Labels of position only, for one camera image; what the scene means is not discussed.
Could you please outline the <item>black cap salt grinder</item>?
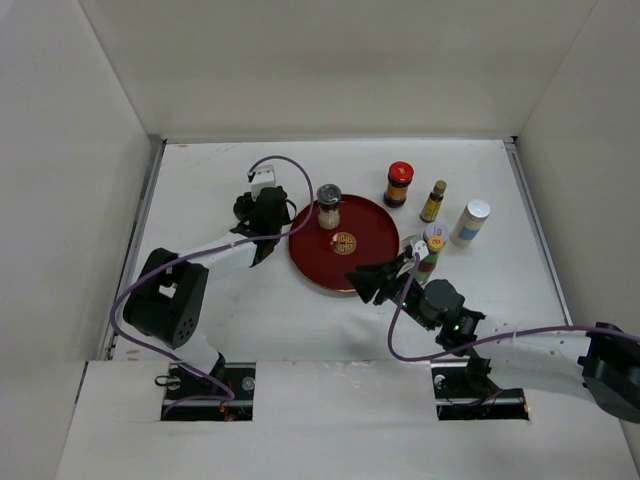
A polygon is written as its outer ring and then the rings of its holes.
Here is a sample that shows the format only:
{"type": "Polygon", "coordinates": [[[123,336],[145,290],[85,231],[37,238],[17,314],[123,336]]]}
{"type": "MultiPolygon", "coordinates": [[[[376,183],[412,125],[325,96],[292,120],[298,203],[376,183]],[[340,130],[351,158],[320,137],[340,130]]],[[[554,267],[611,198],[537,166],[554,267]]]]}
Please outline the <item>black cap salt grinder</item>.
{"type": "Polygon", "coordinates": [[[255,201],[250,192],[238,196],[233,206],[233,213],[241,225],[249,225],[255,213],[255,201]]]}

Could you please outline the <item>green label chili sauce bottle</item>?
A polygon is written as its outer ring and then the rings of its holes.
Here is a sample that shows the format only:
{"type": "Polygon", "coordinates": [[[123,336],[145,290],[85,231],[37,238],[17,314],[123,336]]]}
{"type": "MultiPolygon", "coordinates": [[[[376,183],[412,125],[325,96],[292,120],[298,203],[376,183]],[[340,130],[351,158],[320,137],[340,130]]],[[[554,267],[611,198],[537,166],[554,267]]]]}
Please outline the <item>green label chili sauce bottle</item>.
{"type": "Polygon", "coordinates": [[[425,285],[429,281],[444,245],[445,242],[439,235],[433,235],[426,241],[428,255],[420,262],[415,275],[415,279],[420,285],[425,285]]]}

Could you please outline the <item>clear lid white spice jar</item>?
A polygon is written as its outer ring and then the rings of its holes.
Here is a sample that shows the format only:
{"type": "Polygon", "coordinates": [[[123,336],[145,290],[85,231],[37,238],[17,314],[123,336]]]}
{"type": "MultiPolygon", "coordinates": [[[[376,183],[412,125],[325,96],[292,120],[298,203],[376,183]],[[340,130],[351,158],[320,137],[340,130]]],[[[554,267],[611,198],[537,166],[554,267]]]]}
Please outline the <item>clear lid white spice jar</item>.
{"type": "Polygon", "coordinates": [[[331,183],[321,185],[316,193],[319,212],[318,224],[325,230],[333,230],[339,226],[339,203],[342,192],[340,188],[331,183]]]}

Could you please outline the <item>small yellow label bottle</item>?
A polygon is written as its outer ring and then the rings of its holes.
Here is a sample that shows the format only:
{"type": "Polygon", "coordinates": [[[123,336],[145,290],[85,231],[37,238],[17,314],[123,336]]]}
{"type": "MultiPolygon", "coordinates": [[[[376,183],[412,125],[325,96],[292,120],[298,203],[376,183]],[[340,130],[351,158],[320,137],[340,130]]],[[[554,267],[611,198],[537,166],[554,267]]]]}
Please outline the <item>small yellow label bottle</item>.
{"type": "Polygon", "coordinates": [[[438,180],[421,210],[420,219],[425,223],[431,223],[436,220],[442,201],[444,199],[444,193],[447,188],[447,183],[444,180],[438,180]]]}

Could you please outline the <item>red lid sauce jar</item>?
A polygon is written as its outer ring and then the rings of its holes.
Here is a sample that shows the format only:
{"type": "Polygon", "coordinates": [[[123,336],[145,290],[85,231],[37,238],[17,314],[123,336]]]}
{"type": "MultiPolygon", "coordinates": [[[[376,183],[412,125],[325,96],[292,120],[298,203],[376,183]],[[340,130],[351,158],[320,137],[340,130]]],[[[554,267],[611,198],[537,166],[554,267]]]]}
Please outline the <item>red lid sauce jar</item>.
{"type": "Polygon", "coordinates": [[[389,166],[387,187],[383,194],[384,203],[388,207],[399,208],[404,205],[413,177],[414,169],[407,162],[396,161],[389,166]]]}

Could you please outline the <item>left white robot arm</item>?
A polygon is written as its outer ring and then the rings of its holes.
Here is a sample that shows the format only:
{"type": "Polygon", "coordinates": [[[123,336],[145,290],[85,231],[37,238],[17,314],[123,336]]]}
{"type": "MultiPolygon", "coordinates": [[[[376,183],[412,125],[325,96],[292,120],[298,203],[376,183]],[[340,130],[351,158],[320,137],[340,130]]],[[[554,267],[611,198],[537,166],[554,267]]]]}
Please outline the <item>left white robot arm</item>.
{"type": "Polygon", "coordinates": [[[261,263],[275,249],[282,228],[291,223],[287,194],[280,186],[265,187],[257,197],[243,194],[236,200],[234,213],[238,225],[204,247],[229,244],[229,249],[165,269],[134,290],[123,311],[127,324],[195,367],[190,386],[206,399],[221,393],[225,377],[224,357],[198,330],[206,287],[261,263]]]}

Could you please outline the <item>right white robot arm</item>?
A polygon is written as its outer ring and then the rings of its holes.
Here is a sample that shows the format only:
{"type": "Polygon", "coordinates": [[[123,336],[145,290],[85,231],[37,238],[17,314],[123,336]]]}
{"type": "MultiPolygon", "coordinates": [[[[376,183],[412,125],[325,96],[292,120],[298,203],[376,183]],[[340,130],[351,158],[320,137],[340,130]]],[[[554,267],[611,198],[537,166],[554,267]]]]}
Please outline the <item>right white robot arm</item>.
{"type": "Polygon", "coordinates": [[[427,245],[411,240],[393,260],[362,265],[346,279],[364,303],[391,301],[419,326],[435,332],[441,347],[423,356],[434,362],[460,358],[448,368],[433,366],[432,381],[443,419],[484,419],[499,398],[523,404],[525,389],[580,398],[630,423],[639,421],[639,339],[617,326],[572,325],[519,329],[466,307],[445,279],[420,284],[417,269],[427,245]]]}

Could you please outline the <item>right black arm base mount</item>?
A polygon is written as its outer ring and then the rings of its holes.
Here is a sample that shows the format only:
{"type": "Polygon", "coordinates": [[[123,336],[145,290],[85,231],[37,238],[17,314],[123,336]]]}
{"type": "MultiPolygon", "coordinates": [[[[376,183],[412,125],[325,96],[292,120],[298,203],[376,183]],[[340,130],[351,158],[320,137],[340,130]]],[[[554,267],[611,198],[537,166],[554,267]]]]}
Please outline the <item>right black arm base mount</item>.
{"type": "Polygon", "coordinates": [[[529,420],[522,389],[501,389],[485,380],[475,384],[463,364],[436,365],[431,374],[440,421],[529,420]]]}

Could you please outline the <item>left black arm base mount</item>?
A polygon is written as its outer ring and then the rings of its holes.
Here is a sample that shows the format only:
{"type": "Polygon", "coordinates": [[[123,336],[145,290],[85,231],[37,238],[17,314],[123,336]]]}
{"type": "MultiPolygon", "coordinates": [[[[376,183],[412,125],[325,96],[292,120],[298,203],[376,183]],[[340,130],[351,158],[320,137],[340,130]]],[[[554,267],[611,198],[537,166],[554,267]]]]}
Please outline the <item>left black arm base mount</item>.
{"type": "Polygon", "coordinates": [[[235,422],[253,419],[256,391],[255,363],[227,363],[220,377],[234,398],[222,400],[228,394],[217,385],[196,377],[177,364],[154,379],[164,389],[160,419],[185,422],[235,422]]]}

